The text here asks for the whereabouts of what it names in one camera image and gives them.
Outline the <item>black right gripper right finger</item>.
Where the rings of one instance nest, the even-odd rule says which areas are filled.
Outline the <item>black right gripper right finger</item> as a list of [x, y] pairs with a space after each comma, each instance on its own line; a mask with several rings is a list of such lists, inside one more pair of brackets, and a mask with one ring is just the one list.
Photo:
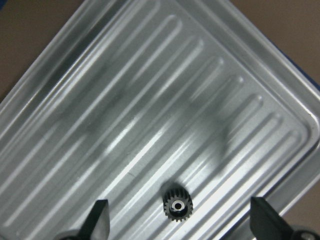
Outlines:
[[249, 226], [257, 240], [318, 240], [320, 235], [308, 229], [294, 229], [263, 198], [250, 198]]

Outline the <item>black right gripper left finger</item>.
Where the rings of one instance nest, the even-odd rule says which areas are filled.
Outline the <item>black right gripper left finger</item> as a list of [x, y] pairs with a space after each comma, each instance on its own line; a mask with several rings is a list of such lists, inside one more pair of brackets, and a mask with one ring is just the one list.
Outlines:
[[109, 201], [99, 199], [92, 206], [89, 214], [79, 229], [61, 232], [57, 240], [107, 240], [110, 235]]

